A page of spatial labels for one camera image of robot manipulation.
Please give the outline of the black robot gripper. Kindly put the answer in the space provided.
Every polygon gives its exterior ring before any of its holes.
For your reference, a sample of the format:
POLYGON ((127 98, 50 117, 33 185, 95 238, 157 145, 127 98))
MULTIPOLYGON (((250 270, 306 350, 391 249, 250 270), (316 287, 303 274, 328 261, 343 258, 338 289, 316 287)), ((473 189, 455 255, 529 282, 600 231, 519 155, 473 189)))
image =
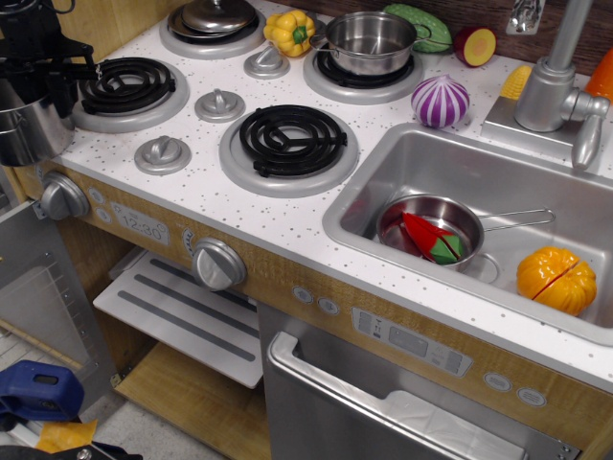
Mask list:
POLYGON ((48 96, 43 78, 49 75, 49 93, 60 118, 73 112, 78 85, 73 80, 102 76, 93 59, 93 47, 63 34, 59 17, 77 3, 59 9, 52 1, 1 3, 1 76, 9 78, 14 106, 33 104, 48 96))

